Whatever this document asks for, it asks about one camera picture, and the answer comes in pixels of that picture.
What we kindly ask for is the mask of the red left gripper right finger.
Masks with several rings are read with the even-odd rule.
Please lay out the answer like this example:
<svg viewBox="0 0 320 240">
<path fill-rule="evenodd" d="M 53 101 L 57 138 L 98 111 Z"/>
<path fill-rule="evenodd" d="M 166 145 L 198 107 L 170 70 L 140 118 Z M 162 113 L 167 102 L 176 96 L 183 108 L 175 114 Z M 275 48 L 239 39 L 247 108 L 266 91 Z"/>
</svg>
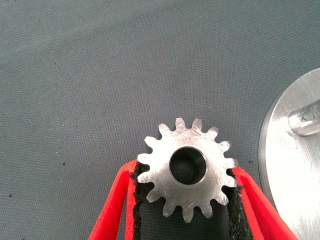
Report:
<svg viewBox="0 0 320 240">
<path fill-rule="evenodd" d="M 232 240 L 297 239 L 244 169 L 234 167 L 228 169 L 227 174 L 237 181 L 237 187 L 226 190 L 229 200 L 229 234 Z"/>
</svg>

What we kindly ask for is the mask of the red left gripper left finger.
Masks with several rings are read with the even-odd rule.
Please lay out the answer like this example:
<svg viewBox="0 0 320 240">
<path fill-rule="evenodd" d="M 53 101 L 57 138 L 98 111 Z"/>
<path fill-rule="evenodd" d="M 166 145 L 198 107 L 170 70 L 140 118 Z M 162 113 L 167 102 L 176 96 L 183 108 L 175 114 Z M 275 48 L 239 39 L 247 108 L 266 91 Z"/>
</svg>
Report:
<svg viewBox="0 0 320 240">
<path fill-rule="evenodd" d="M 141 238 L 140 205 L 142 199 L 137 181 L 139 171 L 137 160 L 132 160 L 119 169 L 106 202 L 88 237 L 90 240 L 115 240 L 124 206 L 126 206 L 124 238 L 126 240 Z"/>
</svg>

